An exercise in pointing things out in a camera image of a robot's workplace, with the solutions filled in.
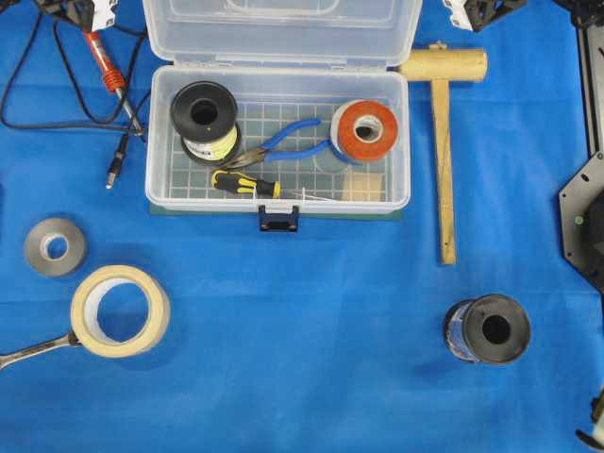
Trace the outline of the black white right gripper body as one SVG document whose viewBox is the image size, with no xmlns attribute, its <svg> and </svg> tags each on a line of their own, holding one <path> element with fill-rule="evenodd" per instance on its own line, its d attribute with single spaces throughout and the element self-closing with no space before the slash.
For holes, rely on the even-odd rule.
<svg viewBox="0 0 604 453">
<path fill-rule="evenodd" d="M 473 32 L 480 32 L 526 4 L 526 0 L 443 0 L 450 12 L 451 24 Z"/>
</svg>

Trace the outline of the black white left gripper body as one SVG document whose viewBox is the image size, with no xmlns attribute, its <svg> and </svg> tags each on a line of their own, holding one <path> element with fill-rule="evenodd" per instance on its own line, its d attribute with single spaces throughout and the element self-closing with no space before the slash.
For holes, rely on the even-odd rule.
<svg viewBox="0 0 604 453">
<path fill-rule="evenodd" d="M 36 0 L 35 5 L 40 12 L 84 32 L 96 32 L 115 25 L 118 0 Z"/>
</svg>

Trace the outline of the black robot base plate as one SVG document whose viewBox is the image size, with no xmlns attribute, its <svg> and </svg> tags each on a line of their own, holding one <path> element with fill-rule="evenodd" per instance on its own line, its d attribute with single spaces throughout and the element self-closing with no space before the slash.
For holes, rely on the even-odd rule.
<svg viewBox="0 0 604 453">
<path fill-rule="evenodd" d="M 603 292 L 603 3 L 560 1 L 577 30 L 589 158 L 559 191 L 562 252 Z"/>
</svg>

